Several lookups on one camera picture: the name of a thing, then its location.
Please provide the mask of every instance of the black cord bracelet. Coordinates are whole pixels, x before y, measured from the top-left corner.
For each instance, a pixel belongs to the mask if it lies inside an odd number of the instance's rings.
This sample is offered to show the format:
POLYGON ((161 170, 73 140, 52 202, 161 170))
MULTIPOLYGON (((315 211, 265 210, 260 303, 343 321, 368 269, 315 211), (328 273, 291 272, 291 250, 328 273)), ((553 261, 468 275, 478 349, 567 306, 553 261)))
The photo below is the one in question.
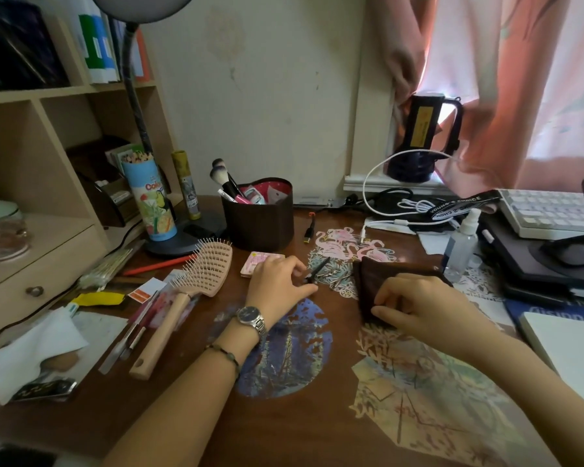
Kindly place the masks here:
POLYGON ((236 378, 238 378, 240 376, 240 364, 236 360, 236 356, 234 354, 228 353, 225 349, 220 347, 218 344, 208 344, 205 346, 204 351, 207 351, 208 349, 214 349, 215 351, 218 351, 219 353, 224 353, 227 360, 232 361, 234 363, 234 365, 236 366, 236 378))

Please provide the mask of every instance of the lamp base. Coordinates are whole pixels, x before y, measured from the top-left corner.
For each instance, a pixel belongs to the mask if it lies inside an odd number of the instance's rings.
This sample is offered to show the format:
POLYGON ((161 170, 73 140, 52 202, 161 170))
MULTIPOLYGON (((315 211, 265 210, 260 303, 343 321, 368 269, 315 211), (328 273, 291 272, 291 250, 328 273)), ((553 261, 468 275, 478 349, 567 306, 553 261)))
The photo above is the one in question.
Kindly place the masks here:
POLYGON ((194 252, 200 239, 221 238, 226 231, 225 218, 214 211, 201 211, 201 218, 189 220, 180 211, 176 221, 177 234, 165 241, 148 240, 144 248, 150 254, 172 259, 194 252))

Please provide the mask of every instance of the clear plastic bottle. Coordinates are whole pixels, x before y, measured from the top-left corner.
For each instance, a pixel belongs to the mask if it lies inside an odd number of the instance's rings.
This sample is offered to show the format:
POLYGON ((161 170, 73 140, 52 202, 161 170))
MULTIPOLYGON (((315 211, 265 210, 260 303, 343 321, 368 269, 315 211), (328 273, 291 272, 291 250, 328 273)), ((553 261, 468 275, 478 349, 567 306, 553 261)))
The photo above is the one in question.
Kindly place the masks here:
POLYGON ((459 229, 450 236, 450 241, 444 253, 444 277, 452 283, 457 283, 467 269, 469 259, 474 254, 478 236, 478 218, 480 210, 474 208, 465 217, 459 229))

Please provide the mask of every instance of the window sill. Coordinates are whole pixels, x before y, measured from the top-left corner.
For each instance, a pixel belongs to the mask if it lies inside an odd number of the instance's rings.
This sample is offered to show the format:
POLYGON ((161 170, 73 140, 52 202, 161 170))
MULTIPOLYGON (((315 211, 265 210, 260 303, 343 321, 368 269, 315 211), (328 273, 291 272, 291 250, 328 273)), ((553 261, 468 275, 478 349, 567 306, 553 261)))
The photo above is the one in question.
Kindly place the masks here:
MULTIPOLYGON (((350 174, 344 177, 344 190, 347 192, 360 192, 366 178, 365 174, 350 174)), ((416 195, 453 196, 454 193, 446 187, 437 174, 433 174, 428 182, 422 184, 406 184, 394 180, 385 174, 370 175, 366 182, 366 192, 377 193, 393 187, 405 187, 411 189, 416 195)))

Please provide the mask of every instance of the hand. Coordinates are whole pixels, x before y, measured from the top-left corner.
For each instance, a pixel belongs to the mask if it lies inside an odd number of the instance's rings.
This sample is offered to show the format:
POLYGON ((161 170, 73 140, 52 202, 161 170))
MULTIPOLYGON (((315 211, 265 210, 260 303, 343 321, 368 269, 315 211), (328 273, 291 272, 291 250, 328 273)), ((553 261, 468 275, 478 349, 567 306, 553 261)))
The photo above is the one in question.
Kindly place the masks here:
POLYGON ((245 306, 260 310, 266 329, 270 330, 300 300, 318 291, 318 285, 292 283, 292 274, 301 276, 305 271, 307 267, 295 256, 270 256, 255 267, 245 306))
POLYGON ((437 277, 401 273, 385 280, 372 313, 467 363, 503 333, 467 297, 437 277))

